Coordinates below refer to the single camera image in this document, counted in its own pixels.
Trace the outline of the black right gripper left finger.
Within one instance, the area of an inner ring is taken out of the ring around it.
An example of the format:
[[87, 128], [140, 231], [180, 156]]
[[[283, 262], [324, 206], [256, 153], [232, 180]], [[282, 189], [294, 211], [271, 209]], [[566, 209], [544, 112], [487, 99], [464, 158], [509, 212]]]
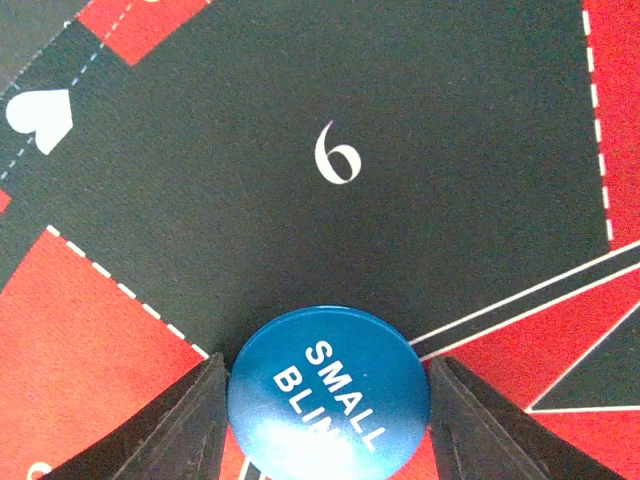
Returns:
[[227, 430], [223, 355], [189, 370], [46, 479], [217, 479]]

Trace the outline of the blue small blind button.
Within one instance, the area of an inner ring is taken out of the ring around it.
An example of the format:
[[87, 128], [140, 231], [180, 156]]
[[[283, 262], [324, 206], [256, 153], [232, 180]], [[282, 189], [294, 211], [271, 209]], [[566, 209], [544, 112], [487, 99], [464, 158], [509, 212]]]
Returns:
[[227, 390], [231, 430], [271, 479], [388, 479], [414, 455], [430, 417], [426, 371], [372, 314], [292, 311], [239, 352]]

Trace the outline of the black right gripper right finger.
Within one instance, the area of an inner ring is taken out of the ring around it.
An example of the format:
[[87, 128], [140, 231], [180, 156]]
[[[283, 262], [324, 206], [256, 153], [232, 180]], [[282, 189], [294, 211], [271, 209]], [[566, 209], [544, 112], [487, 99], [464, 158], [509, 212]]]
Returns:
[[429, 367], [431, 436], [442, 479], [619, 479], [453, 357]]

